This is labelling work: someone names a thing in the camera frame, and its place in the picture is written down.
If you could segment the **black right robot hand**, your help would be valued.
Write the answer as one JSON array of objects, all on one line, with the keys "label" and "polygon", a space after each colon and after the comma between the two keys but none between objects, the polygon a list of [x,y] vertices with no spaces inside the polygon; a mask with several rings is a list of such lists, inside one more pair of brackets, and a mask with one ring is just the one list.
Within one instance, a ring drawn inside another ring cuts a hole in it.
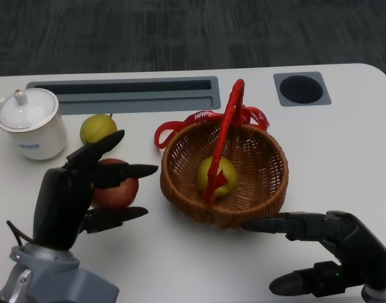
[{"label": "black right robot hand", "polygon": [[386,247],[356,216],[343,211],[278,213],[272,218],[250,220],[243,228],[285,234],[289,241],[316,241],[337,259],[273,280],[269,285],[273,294],[327,297],[362,286],[365,302],[386,302]]}]

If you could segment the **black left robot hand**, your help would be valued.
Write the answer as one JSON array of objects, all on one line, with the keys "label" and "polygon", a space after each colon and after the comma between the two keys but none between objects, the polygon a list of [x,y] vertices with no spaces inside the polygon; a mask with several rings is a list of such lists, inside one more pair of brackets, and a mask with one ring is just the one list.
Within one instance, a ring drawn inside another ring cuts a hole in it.
[{"label": "black left robot hand", "polygon": [[82,232],[114,229],[148,214],[143,207],[91,208],[96,189],[115,188],[127,179],[147,177],[158,170],[156,165],[100,162],[124,135],[120,130],[96,143],[87,143],[67,156],[62,167],[45,173],[33,219],[34,244],[68,251]]}]

